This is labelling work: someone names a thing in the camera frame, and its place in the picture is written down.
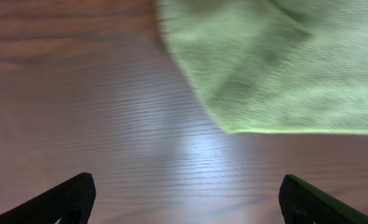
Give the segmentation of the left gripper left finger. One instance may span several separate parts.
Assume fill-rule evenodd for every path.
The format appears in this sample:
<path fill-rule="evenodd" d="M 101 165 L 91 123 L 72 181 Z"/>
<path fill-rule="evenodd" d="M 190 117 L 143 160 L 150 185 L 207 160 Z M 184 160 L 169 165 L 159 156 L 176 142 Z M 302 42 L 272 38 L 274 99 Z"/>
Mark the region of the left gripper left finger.
<path fill-rule="evenodd" d="M 93 176 L 83 172 L 0 214 L 0 224 L 87 224 L 95 198 Z"/>

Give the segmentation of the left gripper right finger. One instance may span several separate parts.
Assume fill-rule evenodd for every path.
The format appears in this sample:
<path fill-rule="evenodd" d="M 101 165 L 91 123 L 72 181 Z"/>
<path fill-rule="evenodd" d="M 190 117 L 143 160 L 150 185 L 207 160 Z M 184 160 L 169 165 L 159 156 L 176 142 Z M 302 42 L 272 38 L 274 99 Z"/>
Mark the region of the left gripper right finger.
<path fill-rule="evenodd" d="M 368 224 L 368 216 L 293 174 L 285 175 L 278 200 L 285 224 Z"/>

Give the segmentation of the green microfiber cloth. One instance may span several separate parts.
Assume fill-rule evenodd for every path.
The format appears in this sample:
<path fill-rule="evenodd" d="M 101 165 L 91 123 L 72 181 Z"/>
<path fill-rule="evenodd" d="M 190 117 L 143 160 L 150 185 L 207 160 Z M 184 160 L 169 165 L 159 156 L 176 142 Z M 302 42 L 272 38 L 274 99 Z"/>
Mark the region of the green microfiber cloth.
<path fill-rule="evenodd" d="M 159 1 L 158 18 L 225 132 L 368 134 L 368 0 Z"/>

